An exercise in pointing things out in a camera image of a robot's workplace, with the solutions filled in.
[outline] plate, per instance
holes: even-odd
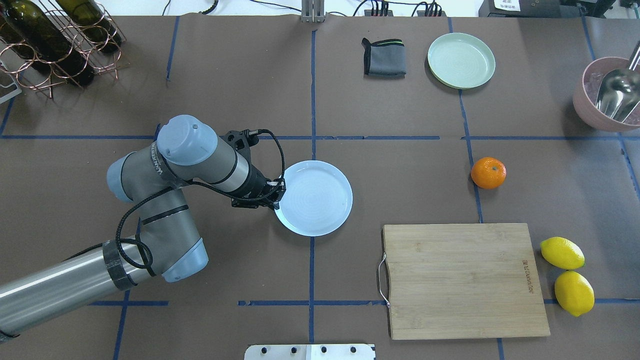
[[[477,37],[464,33],[437,38],[429,46],[427,61],[438,80],[462,90],[486,83],[495,71],[491,49]]]
[[[285,170],[284,179],[287,191],[275,213],[289,230],[304,236],[321,236],[347,220],[353,192],[338,168],[323,161],[302,161]]]

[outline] orange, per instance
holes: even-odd
[[[482,158],[471,168],[471,179],[483,189],[494,189],[502,185],[507,177],[504,164],[495,158]]]

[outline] white floor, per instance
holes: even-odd
[[[161,15],[168,0],[99,0],[112,15]],[[265,0],[271,3],[300,8],[301,0]],[[401,3],[419,3],[416,0],[397,0]],[[452,17],[476,17],[483,0],[438,0],[438,4],[448,16]],[[327,12],[342,12],[353,15],[360,0],[325,0],[324,7]],[[213,4],[213,0],[171,0],[165,15],[182,15],[191,12],[202,12]],[[358,15],[363,15],[365,9],[370,9],[370,4],[360,7]],[[390,4],[389,7],[394,16],[410,16],[415,5]],[[279,8],[273,5],[253,3],[249,0],[220,0],[218,7],[210,15],[281,15],[286,13],[298,13],[294,10]],[[610,19],[635,19],[633,9],[620,7],[618,1],[609,10],[606,17]]]

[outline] dark bottle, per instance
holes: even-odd
[[[19,44],[24,41],[22,36],[15,32],[15,30],[6,23],[4,17],[0,16],[0,40],[5,44]],[[11,50],[20,56],[21,59],[31,61],[34,59],[33,50],[28,46],[13,46]],[[38,60],[34,60],[31,67],[36,69],[44,76],[48,76],[51,73],[51,67],[49,64],[41,63]]]
[[[0,0],[0,12],[9,25],[24,38],[44,61],[56,64],[71,76],[70,84],[89,85],[95,72],[87,59],[71,46],[71,43],[45,16],[42,9],[29,0]],[[54,73],[67,76],[53,67]]]
[[[94,26],[82,32],[89,40],[98,44],[98,48],[103,53],[113,53],[118,49],[113,42],[122,44],[122,38],[113,25],[104,18],[104,13],[93,0],[56,0],[56,2],[76,24],[82,27]],[[111,41],[104,45],[109,35],[112,36]]]

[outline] cutting board handle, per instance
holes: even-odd
[[[387,300],[387,297],[385,296],[385,294],[382,293],[382,281],[380,278],[380,268],[382,267],[382,264],[387,264],[387,253],[383,252],[382,253],[382,260],[380,260],[380,264],[378,264],[378,291],[380,292],[380,295],[382,296],[383,299],[385,299],[385,303],[387,303],[387,307],[391,308],[391,304],[389,304],[389,300]]]

